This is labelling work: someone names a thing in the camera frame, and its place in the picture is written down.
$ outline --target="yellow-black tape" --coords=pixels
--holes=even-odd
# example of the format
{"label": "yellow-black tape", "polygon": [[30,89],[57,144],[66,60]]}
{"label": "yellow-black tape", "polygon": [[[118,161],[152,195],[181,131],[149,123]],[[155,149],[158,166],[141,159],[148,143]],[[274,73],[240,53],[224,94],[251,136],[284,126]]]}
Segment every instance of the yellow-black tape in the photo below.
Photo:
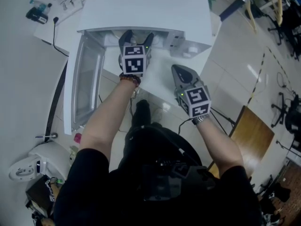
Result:
{"label": "yellow-black tape", "polygon": [[[277,63],[280,65],[280,68],[281,70],[283,71],[283,73],[285,74],[286,78],[287,78],[287,81],[290,85],[290,88],[292,88],[292,85],[291,85],[291,82],[290,80],[288,79],[288,76],[287,76],[287,73],[285,72],[284,68],[282,67],[282,65],[279,63],[278,59],[276,58],[276,56],[272,53],[272,50],[267,46],[267,48],[269,49],[269,52],[272,54],[272,56],[274,57],[274,59],[277,61]],[[249,106],[252,98],[254,97],[254,92],[256,91],[256,86],[258,84],[258,81],[259,81],[259,77],[260,77],[260,74],[262,72],[262,68],[263,68],[263,63],[264,63],[264,57],[265,57],[265,52],[263,52],[263,56],[262,56],[262,60],[261,60],[261,67],[260,67],[260,70],[259,70],[259,73],[258,73],[258,77],[257,77],[257,80],[256,80],[256,83],[255,83],[255,86],[254,86],[254,89],[251,93],[251,97],[250,99],[248,100],[248,103],[246,104],[246,106]]]}

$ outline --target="white cabinet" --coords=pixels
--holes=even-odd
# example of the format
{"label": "white cabinet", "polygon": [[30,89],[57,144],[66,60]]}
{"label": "white cabinet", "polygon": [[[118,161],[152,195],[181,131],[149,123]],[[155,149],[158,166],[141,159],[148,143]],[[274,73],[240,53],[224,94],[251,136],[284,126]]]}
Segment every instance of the white cabinet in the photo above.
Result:
{"label": "white cabinet", "polygon": [[172,57],[191,59],[213,44],[208,0],[86,0],[66,71],[66,134],[84,126],[96,109],[106,48],[118,47],[128,29],[133,43],[153,32],[152,47]]}

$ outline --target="wristwatch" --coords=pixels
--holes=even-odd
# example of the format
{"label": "wristwatch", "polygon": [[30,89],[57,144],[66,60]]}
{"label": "wristwatch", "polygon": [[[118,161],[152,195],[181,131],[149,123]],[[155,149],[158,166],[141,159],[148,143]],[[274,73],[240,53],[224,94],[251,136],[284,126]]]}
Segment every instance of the wristwatch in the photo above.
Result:
{"label": "wristwatch", "polygon": [[208,118],[209,117],[209,114],[205,114],[205,115],[200,115],[198,117],[195,117],[192,119],[192,123],[194,125],[197,125],[199,124],[200,122],[202,122],[204,119]]}

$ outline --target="bottle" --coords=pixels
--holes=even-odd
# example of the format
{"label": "bottle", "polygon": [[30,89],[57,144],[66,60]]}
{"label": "bottle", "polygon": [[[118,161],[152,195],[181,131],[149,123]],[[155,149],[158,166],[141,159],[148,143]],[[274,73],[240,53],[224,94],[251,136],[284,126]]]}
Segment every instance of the bottle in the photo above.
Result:
{"label": "bottle", "polygon": [[50,7],[52,6],[51,3],[49,3],[48,5],[37,1],[37,0],[30,0],[29,2],[30,4],[32,4],[37,10],[39,10],[41,13],[47,15],[50,11]]}

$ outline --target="white floor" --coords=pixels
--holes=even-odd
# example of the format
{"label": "white floor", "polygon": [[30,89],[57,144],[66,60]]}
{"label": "white floor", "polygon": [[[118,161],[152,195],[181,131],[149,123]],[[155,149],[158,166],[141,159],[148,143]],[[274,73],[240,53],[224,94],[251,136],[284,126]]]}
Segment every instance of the white floor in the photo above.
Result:
{"label": "white floor", "polygon": [[[229,1],[217,0],[213,4],[213,12],[220,14],[229,4]],[[301,94],[301,82],[299,79],[301,76],[301,64],[291,58],[291,49],[284,41],[281,46],[276,44],[277,35],[267,31],[268,27],[272,27],[271,22],[267,18],[256,20],[258,32],[255,34],[239,12],[243,13],[244,9],[240,9],[223,22],[209,60],[201,74],[201,79],[209,88],[212,107],[235,121],[242,106],[247,105],[258,73],[262,68],[255,95],[248,107],[270,126],[272,122],[275,122],[278,115],[274,109],[271,109],[272,103],[280,105],[278,93],[283,92],[285,98],[293,99],[285,89],[280,88],[277,84],[277,73],[280,72],[283,74],[288,88],[291,88],[277,60],[288,75],[292,89],[297,94]],[[263,54],[265,54],[265,57],[261,66]],[[115,86],[116,83],[114,81],[102,77],[100,85],[102,100],[109,95]],[[55,113],[52,131],[58,133],[57,142],[68,150],[71,145],[77,144],[73,141],[75,133],[72,136],[67,136],[63,133],[62,97],[63,95],[60,97]],[[187,115],[182,109],[175,108],[165,101],[142,91],[139,91],[136,100],[134,100],[133,111],[135,111],[135,103],[141,98],[146,98],[150,102],[152,113],[157,108],[164,109],[161,124],[174,132],[178,132],[179,125],[183,120],[187,119]],[[216,117],[227,133],[230,133],[231,124],[217,114]],[[127,110],[120,127],[122,132],[117,133],[113,142],[110,170],[117,168],[122,159],[124,139],[126,132],[130,128],[130,123],[131,115]],[[286,131],[284,125],[277,125],[272,130],[275,133],[274,139],[259,167],[253,173],[252,183],[255,183],[255,189],[270,174],[275,177],[282,168],[287,151],[281,149],[275,143],[276,140],[279,140],[287,147],[290,146],[293,140],[293,136]],[[181,136],[191,143],[203,164],[208,166],[212,159],[208,154],[202,137],[191,122],[187,122],[181,127]]]}

